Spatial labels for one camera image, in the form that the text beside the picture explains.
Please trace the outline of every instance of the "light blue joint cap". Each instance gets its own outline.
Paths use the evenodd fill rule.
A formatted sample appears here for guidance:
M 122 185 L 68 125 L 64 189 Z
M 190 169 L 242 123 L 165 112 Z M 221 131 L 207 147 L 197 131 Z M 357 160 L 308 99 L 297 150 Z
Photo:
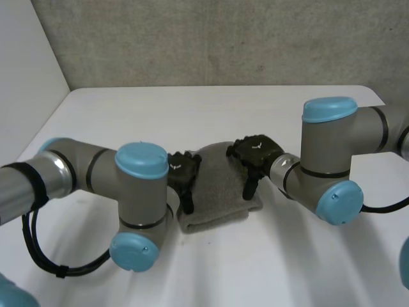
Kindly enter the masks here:
M 0 307 L 24 306 L 40 307 L 36 299 L 28 292 L 0 274 Z
M 304 104 L 302 121 L 306 123 L 325 123 L 339 120 L 355 113 L 358 105 L 350 97 L 323 97 Z
M 399 271 L 401 273 L 402 284 L 409 290 L 409 238 L 403 244 L 399 256 Z
M 123 145 L 115 155 L 116 165 L 126 174 L 141 179 L 159 179 L 167 175 L 167 152 L 151 143 Z
M 144 272 L 155 263 L 159 249 L 142 235 L 121 232 L 112 239 L 109 254 L 118 267 L 127 271 Z
M 340 225 L 355 219 L 364 204 L 364 193 L 354 181 L 334 184 L 320 198 L 316 215 L 332 224 Z
M 48 146 L 50 146 L 51 144 L 53 144 L 53 142 L 58 141 L 59 139 L 68 139 L 68 138 L 52 138 L 49 139 L 48 141 L 46 141 L 43 146 L 40 147 L 40 149 L 38 150 L 38 152 L 43 152 Z

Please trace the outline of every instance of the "robotic arm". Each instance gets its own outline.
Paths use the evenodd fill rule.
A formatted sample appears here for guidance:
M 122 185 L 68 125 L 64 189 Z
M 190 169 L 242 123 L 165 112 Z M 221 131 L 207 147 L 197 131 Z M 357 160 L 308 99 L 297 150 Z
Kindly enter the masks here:
M 329 97 L 304 105 L 300 158 L 266 136 L 237 140 L 227 155 L 240 159 L 249 170 L 245 199 L 252 197 L 257 181 L 268 176 L 288 198 L 340 225 L 360 212 L 389 213 L 409 205 L 407 197 L 388 207 L 367 207 L 361 188 L 349 180 L 353 155 L 379 152 L 394 152 L 409 161 L 409 114 L 396 106 L 358 108 L 351 98 Z M 409 289 L 409 239 L 399 268 Z
M 361 188 L 349 180 L 352 155 L 395 152 L 409 161 L 406 111 L 394 106 L 358 108 L 348 97 L 319 98 L 305 103 L 302 121 L 300 158 L 266 136 L 246 137 L 229 147 L 226 154 L 240 159 L 248 170 L 245 200 L 254 195 L 258 180 L 268 176 L 284 195 L 333 225 L 348 223 L 361 211 L 391 212 L 409 204 L 407 198 L 383 209 L 366 207 Z M 189 162 L 189 176 L 175 175 L 181 160 Z M 0 225 L 23 216 L 27 230 L 30 212 L 35 213 L 35 224 L 37 210 L 49 199 L 77 189 L 105 196 L 118 201 L 120 227 L 101 259 L 111 256 L 123 269 L 146 271 L 158 258 L 179 205 L 186 214 L 192 213 L 190 187 L 199 164 L 199 157 L 168 156 L 149 143 L 131 143 L 114 151 L 53 139 L 33 159 L 0 169 L 0 178 L 7 178 L 0 180 Z M 24 236 L 29 247 L 32 238 Z M 35 241 L 33 250 L 39 248 Z M 401 272 L 409 287 L 406 253 L 403 249 Z M 59 277 L 81 275 L 67 267 L 52 272 Z

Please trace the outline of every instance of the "black cable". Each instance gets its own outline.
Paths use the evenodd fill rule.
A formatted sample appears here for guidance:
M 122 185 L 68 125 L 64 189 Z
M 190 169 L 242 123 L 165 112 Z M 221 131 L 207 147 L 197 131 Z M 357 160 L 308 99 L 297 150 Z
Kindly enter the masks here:
M 404 200 L 401 200 L 399 203 L 395 203 L 393 205 L 382 207 L 382 208 L 373 208 L 373 207 L 367 207 L 363 205 L 360 211 L 367 212 L 367 213 L 391 213 L 394 211 L 401 210 L 405 208 L 407 205 L 409 205 L 409 197 L 406 197 Z
M 33 212 L 33 218 L 31 220 L 30 229 L 30 213 L 22 216 L 22 231 L 24 236 L 24 241 L 26 242 L 27 250 L 33 259 L 34 263 L 39 266 L 39 268 L 45 270 L 48 273 L 55 274 L 59 278 L 65 278 L 66 276 L 83 276 L 87 275 L 95 270 L 97 270 L 104 262 L 109 258 L 109 250 L 99 256 L 96 260 L 90 262 L 89 264 L 83 265 L 81 267 L 68 267 L 66 265 L 56 265 L 54 262 L 49 260 L 41 250 L 37 238 L 37 217 L 38 210 Z

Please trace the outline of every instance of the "white table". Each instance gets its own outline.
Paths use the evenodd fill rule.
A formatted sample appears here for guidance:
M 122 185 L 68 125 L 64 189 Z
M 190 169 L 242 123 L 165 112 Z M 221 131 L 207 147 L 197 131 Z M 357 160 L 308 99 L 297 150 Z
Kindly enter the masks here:
M 115 149 L 142 140 L 175 152 L 266 134 L 299 155 L 303 103 L 334 95 L 351 96 L 360 106 L 382 104 L 361 86 L 76 90 L 20 159 L 55 136 Z M 354 157 L 351 179 L 367 205 L 381 207 L 407 196 L 408 174 L 409 164 L 387 153 Z M 408 306 L 397 258 L 409 235 L 409 209 L 361 214 L 335 227 L 267 181 L 259 192 L 264 209 L 244 222 L 194 235 L 180 233 L 175 223 L 157 263 L 140 274 L 109 260 L 89 276 L 57 279 L 30 259 L 18 219 L 0 228 L 0 272 L 42 307 Z M 82 265 L 109 246 L 117 227 L 115 201 L 76 192 L 40 211 L 38 235 L 54 261 Z

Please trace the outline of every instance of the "black band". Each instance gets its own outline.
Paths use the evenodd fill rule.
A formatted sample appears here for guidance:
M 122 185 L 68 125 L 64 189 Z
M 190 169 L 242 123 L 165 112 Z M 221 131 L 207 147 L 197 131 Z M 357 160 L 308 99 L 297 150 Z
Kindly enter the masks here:
M 399 155 L 401 155 L 403 141 L 405 140 L 405 137 L 408 133 L 409 133 L 409 126 L 407 126 L 406 129 L 402 132 L 401 136 L 399 136 L 399 139 L 397 141 L 397 152 Z
M 47 149 L 48 152 L 52 152 L 56 154 L 61 160 L 64 161 L 65 165 L 68 167 L 71 173 L 71 180 L 72 180 L 72 188 L 71 188 L 71 193 L 75 191 L 77 188 L 77 175 L 75 174 L 75 169 L 72 166 L 70 160 L 67 159 L 61 152 L 54 150 L 54 149 Z
M 383 147 L 385 147 L 388 137 L 389 137 L 389 127 L 388 127 L 388 121 L 386 120 L 385 114 L 377 107 L 370 107 L 371 109 L 375 110 L 379 117 L 381 118 L 382 121 L 382 139 L 381 143 L 379 144 L 378 148 L 376 149 L 376 152 L 380 152 Z
M 88 166 L 87 173 L 86 173 L 86 175 L 85 175 L 85 182 L 86 182 L 86 184 L 87 184 L 88 190 L 89 190 L 91 193 L 95 193 L 95 192 L 94 192 L 94 189 L 92 188 L 92 184 L 91 184 L 92 170 L 93 170 L 93 168 L 94 168 L 94 165 L 95 165 L 95 163 L 96 163 L 96 160 L 98 160 L 98 158 L 99 158 L 104 152 L 106 152 L 107 150 L 108 150 L 108 148 L 103 148 L 103 149 L 101 149 L 99 152 L 97 152 L 97 153 L 94 155 L 94 157 L 92 158 L 91 163 L 90 163 L 89 166 Z
M 68 270 L 70 269 L 70 267 L 67 267 L 66 265 L 60 265 L 57 269 L 56 272 L 56 277 L 57 278 L 66 278 L 66 274 L 68 272 Z
M 30 181 L 34 192 L 34 202 L 31 206 L 31 211 L 38 210 L 48 202 L 49 197 L 47 196 L 47 189 L 45 188 L 43 178 L 41 178 L 41 175 L 34 167 L 25 162 L 16 162 L 5 165 L 3 168 L 13 168 Z
M 174 219 L 172 207 L 169 206 L 168 204 L 166 204 L 166 208 L 171 212 L 171 214 L 172 214 L 172 219 Z
M 156 227 L 156 226 L 158 226 L 160 223 L 162 223 L 163 221 L 165 221 L 166 215 L 167 215 L 167 213 L 165 213 L 165 215 L 162 216 L 161 219 L 159 219 L 158 221 L 156 221 L 156 222 L 154 222 L 154 223 L 151 223 L 151 224 L 134 225 L 134 224 L 130 224 L 130 223 L 125 222 L 121 217 L 120 217 L 120 222 L 121 222 L 121 224 L 122 224 L 123 226 L 126 226 L 126 227 L 131 228 L 131 229 L 149 229 L 149 228 Z
M 286 194 L 288 194 L 288 192 L 287 192 L 287 178 L 288 178 L 288 175 L 291 173 L 291 171 L 296 167 L 296 166 L 298 166 L 298 165 L 300 165 L 300 161 L 298 161 L 298 162 L 296 162 L 296 163 L 294 163 L 293 165 L 291 165 L 290 167 L 289 167 L 289 169 L 287 170 L 287 173 L 284 175 L 284 178 L 283 178 L 283 180 L 282 180 L 282 188 L 284 189 L 284 192 L 286 193 Z
M 312 177 L 317 177 L 317 178 L 344 178 L 350 175 L 351 169 L 348 171 L 342 171 L 340 173 L 317 173 L 315 171 L 310 171 L 309 169 L 303 168 L 301 166 L 301 170 L 304 174 L 312 176 Z

